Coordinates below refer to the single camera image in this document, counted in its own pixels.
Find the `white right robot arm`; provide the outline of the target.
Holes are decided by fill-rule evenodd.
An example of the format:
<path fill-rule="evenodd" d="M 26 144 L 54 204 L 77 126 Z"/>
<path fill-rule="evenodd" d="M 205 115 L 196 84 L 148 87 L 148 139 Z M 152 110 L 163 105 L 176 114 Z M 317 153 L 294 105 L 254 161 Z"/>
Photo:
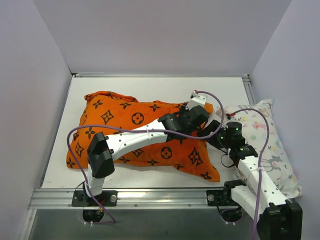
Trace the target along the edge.
<path fill-rule="evenodd" d="M 247 179 L 225 182 L 222 200 L 239 205 L 252 219 L 252 237 L 261 240 L 299 240 L 302 237 L 303 210 L 275 185 L 262 166 L 260 154 L 246 143 L 242 124 L 230 121 L 225 127 L 213 120 L 198 132 L 211 146 L 225 149 Z"/>

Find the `orange black-patterned pillowcase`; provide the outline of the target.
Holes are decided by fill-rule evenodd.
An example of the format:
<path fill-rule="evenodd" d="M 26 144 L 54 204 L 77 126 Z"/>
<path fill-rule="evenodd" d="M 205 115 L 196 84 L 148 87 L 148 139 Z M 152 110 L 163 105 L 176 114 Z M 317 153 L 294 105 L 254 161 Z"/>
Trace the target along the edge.
<path fill-rule="evenodd" d="M 118 154 L 115 163 L 138 167 L 171 166 L 178 171 L 219 182 L 206 141 L 165 133 L 158 119 L 178 114 L 187 105 L 163 101 L 139 102 L 133 96 L 111 91 L 85 95 L 86 107 L 78 129 L 72 135 L 66 155 L 69 169 L 88 168 L 88 148 L 97 133 L 108 136 L 107 144 Z"/>

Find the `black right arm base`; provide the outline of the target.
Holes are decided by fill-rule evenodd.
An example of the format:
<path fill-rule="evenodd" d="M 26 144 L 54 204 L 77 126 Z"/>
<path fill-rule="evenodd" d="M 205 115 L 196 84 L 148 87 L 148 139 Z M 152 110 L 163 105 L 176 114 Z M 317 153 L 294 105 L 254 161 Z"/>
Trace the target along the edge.
<path fill-rule="evenodd" d="M 210 207 L 239 207 L 240 205 L 236 203 L 231 198 L 230 190 L 223 189 L 209 189 L 206 191 L 206 201 L 207 205 Z"/>

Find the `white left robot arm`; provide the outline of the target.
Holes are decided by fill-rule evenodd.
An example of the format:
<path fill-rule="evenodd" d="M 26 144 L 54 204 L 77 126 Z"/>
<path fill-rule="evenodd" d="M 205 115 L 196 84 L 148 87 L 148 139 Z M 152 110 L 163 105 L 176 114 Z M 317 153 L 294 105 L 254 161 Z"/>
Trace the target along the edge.
<path fill-rule="evenodd" d="M 83 200 L 90 206 L 101 201 L 105 178 L 115 171 L 114 161 L 145 146 L 188 137 L 209 119 L 201 105 L 182 114 L 167 113 L 147 125 L 114 135 L 97 133 L 87 150 L 89 169 L 84 184 Z"/>

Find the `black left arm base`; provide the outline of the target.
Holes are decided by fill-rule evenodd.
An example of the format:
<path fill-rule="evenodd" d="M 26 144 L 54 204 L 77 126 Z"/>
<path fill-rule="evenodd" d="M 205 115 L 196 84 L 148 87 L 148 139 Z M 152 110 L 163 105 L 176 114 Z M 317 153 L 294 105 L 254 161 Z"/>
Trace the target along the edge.
<path fill-rule="evenodd" d="M 118 192 L 116 190 L 103 190 L 95 199 L 104 207 L 115 207 L 117 205 Z M 72 207 L 98 207 L 96 201 L 85 190 L 75 190 L 73 193 Z"/>

